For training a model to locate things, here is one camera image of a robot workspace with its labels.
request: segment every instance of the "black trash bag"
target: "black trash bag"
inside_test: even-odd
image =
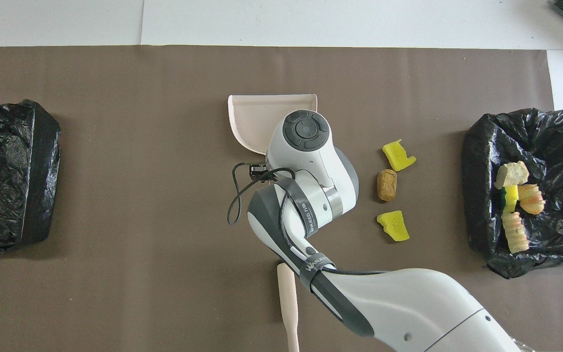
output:
[[[538,185],[546,203],[537,216],[517,205],[530,247],[510,254],[502,195],[493,183],[501,165],[519,160],[529,169],[528,183]],[[482,116],[464,138],[462,184],[469,245],[483,253],[490,270],[510,279],[563,265],[563,110]]]
[[[53,214],[60,125],[38,103],[0,105],[0,249],[45,240]]]

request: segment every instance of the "beige plastic scoop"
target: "beige plastic scoop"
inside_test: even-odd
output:
[[[241,145],[266,154],[277,124],[295,110],[317,111],[316,94],[230,95],[232,132]]]

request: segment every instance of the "white table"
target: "white table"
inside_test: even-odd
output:
[[[130,44],[546,49],[563,109],[546,0],[0,0],[0,46]]]

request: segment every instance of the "gray velcro strap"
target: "gray velcro strap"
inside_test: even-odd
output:
[[[317,253],[313,256],[309,256],[308,259],[306,259],[301,265],[299,270],[299,279],[301,280],[301,283],[310,290],[310,292],[312,292],[310,287],[312,279],[314,279],[317,272],[319,272],[323,266],[327,264],[333,265],[333,262],[329,260],[325,254]]]
[[[297,212],[303,221],[305,229],[305,238],[309,238],[319,230],[319,223],[317,223],[317,214],[312,208],[301,187],[292,178],[282,177],[277,181],[277,185],[282,187],[288,193],[288,197],[292,200]]]

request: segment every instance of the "black cable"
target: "black cable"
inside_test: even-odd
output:
[[[236,180],[236,169],[238,167],[241,167],[242,165],[257,165],[257,164],[259,164],[259,163],[244,163],[244,162],[243,163],[237,163],[236,166],[232,169],[232,178],[234,180],[234,186],[236,187],[236,197],[234,197],[232,203],[230,203],[229,209],[227,209],[227,223],[229,225],[236,225],[236,223],[240,219],[240,215],[242,214],[241,196],[244,194],[244,192],[246,192],[246,190],[250,189],[253,185],[255,185],[255,183],[271,179],[273,177],[273,175],[275,174],[275,172],[279,172],[279,171],[286,171],[290,174],[290,176],[293,179],[295,178],[295,172],[292,169],[289,169],[287,167],[279,167],[277,169],[272,169],[270,171],[264,172],[264,174],[261,174],[258,178],[253,180],[251,183],[249,183],[247,186],[245,186],[242,190],[239,191],[238,190],[238,181]],[[232,213],[232,209],[233,209],[236,201],[238,202],[238,214],[236,215],[236,219],[234,221],[232,221],[230,219],[230,214]]]

